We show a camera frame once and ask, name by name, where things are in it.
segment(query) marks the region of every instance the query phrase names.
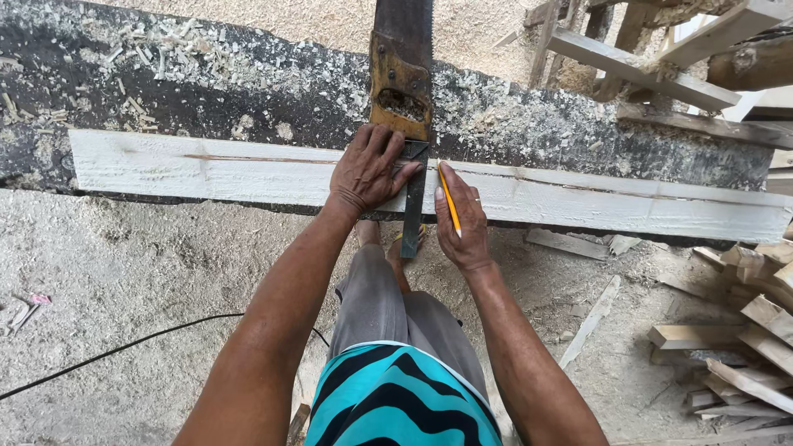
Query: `hand saw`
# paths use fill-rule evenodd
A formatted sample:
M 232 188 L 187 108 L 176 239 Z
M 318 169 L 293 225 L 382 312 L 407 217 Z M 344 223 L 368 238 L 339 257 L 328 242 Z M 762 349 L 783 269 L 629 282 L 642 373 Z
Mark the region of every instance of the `hand saw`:
M 369 122 L 404 133 L 400 157 L 424 165 L 408 183 L 402 228 L 400 255 L 416 257 L 432 123 L 432 0 L 377 0 L 369 58 Z

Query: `white wooden board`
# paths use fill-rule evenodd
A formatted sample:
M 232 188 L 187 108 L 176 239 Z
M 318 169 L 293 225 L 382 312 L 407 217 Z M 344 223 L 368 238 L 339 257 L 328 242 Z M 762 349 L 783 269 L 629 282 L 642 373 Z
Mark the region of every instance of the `white wooden board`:
M 79 187 L 322 206 L 342 152 L 143 133 L 69 130 Z M 793 198 L 641 179 L 449 162 L 491 220 L 775 243 Z M 424 213 L 439 178 L 429 162 Z M 401 195 L 381 210 L 404 210 Z

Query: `lumber pile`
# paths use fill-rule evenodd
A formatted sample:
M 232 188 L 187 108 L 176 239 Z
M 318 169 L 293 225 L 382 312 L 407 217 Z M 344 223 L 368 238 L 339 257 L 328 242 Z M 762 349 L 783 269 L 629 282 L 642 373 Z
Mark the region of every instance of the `lumber pile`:
M 739 243 L 722 253 L 694 248 L 692 255 L 712 267 L 698 277 L 718 281 L 698 284 L 676 273 L 659 282 L 740 312 L 745 324 L 655 325 L 647 334 L 651 361 L 700 369 L 703 389 L 689 392 L 686 404 L 703 420 L 742 417 L 740 425 L 756 429 L 793 418 L 793 241 Z
M 619 2 L 591 0 L 587 8 L 589 22 L 583 36 L 575 29 L 578 0 L 568 0 L 565 4 L 562 26 L 557 26 L 562 19 L 561 0 L 550 0 L 527 11 L 524 25 L 528 29 L 542 25 L 530 87 L 541 85 L 547 50 L 556 52 L 547 88 L 556 86 L 561 56 L 566 56 L 605 71 L 602 80 L 592 80 L 592 96 L 600 102 L 616 98 L 623 89 L 623 82 L 628 81 L 630 90 L 649 90 L 701 110 L 718 111 L 737 105 L 741 95 L 734 91 L 762 90 L 793 83 L 793 70 L 777 69 L 791 61 L 790 52 L 784 49 L 793 36 L 778 37 L 776 43 L 769 43 L 769 39 L 748 41 L 793 15 L 783 2 L 744 0 L 737 4 L 714 5 L 713 10 L 701 12 L 720 17 L 708 23 L 702 20 L 698 29 L 688 31 L 689 35 L 684 37 L 683 34 L 680 36 L 683 38 L 675 42 L 674 26 L 690 20 L 697 11 L 681 15 L 680 8 L 684 5 L 677 0 L 627 0 L 615 46 L 611 47 L 603 40 L 611 26 L 614 4 Z M 648 39 L 642 36 L 661 27 L 666 27 L 667 38 L 653 55 L 646 48 Z M 750 58 L 751 63 L 747 64 L 747 52 L 760 56 Z M 707 81 L 681 72 L 711 56 L 714 58 Z

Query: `forearm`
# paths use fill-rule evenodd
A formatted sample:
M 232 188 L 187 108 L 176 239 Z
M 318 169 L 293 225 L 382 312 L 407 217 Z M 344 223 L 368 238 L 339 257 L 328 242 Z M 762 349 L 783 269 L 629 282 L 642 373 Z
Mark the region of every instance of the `forearm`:
M 521 435 L 534 445 L 607 444 L 592 411 L 510 295 L 498 266 L 464 276 L 504 405 Z

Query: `black stripe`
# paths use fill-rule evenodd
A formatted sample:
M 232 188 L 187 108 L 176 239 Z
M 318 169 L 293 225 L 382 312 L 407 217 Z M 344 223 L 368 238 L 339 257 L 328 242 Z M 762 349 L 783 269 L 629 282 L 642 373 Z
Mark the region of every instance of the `black stripe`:
M 384 436 L 379 436 L 378 438 L 373 438 L 372 440 L 365 441 L 358 446 L 401 446 L 394 440 L 390 438 L 385 438 Z
M 346 421 L 347 417 L 350 416 L 350 412 L 352 412 L 352 409 L 354 407 L 355 407 L 355 405 L 347 407 L 346 409 L 344 409 L 341 412 L 337 413 L 335 417 L 333 417 L 331 422 L 328 423 L 327 428 L 325 428 L 325 432 L 322 433 L 322 436 L 316 442 L 316 446 L 324 446 L 324 445 L 333 444 L 333 442 L 335 441 L 335 438 L 336 438 L 336 433 L 339 431 L 339 429 L 342 428 L 342 426 L 344 425 L 344 421 Z
M 457 429 L 465 438 L 465 446 L 481 444 L 479 424 L 476 419 L 459 410 L 432 410 L 413 392 L 394 383 L 379 386 L 355 406 L 344 426 L 336 434 L 334 442 L 360 417 L 380 407 L 394 407 L 401 410 L 424 433 L 433 434 Z
M 393 362 L 391 367 L 395 366 L 402 370 L 402 373 L 406 374 L 407 376 L 412 376 L 413 378 L 427 383 L 430 387 L 432 387 L 432 390 L 438 392 L 438 394 L 465 399 L 465 397 L 463 397 L 462 394 L 456 391 L 452 386 L 427 377 L 424 372 L 421 371 L 419 366 L 416 365 L 413 357 L 407 352 L 403 353 L 399 358 L 396 358 L 396 361 Z
M 314 407 L 311 408 L 311 418 L 314 418 L 317 408 L 319 408 L 325 399 L 333 393 L 333 390 L 336 390 L 337 387 L 344 384 L 347 378 L 350 378 L 369 364 L 387 358 L 401 347 L 401 345 L 380 345 L 376 348 L 372 348 L 368 352 L 363 352 L 360 355 L 355 355 L 342 361 L 342 363 L 328 375 L 328 378 L 325 379 L 325 383 L 322 385 L 322 389 L 320 389 L 320 394 L 316 396 Z

